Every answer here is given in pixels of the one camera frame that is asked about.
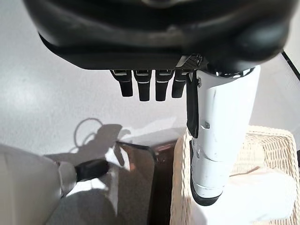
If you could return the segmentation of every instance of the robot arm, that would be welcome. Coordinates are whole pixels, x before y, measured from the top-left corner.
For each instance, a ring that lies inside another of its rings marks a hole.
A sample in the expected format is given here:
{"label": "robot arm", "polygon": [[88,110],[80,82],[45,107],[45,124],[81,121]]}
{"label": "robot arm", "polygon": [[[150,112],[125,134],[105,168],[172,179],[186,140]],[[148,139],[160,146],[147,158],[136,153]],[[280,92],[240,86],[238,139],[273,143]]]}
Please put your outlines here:
{"label": "robot arm", "polygon": [[297,0],[24,3],[50,51],[84,69],[111,70],[125,97],[134,77],[148,101],[156,70],[156,99],[164,101],[173,74],[177,90],[187,74],[191,188],[199,204],[213,204],[245,136],[258,65],[282,51]]}
{"label": "robot arm", "polygon": [[259,75],[257,66],[232,75],[198,71],[187,81],[187,92],[197,92],[193,97],[198,107],[189,107],[187,101],[187,110],[188,115],[198,114],[188,124],[194,131],[191,190],[200,205],[212,205],[228,181],[246,135]]}

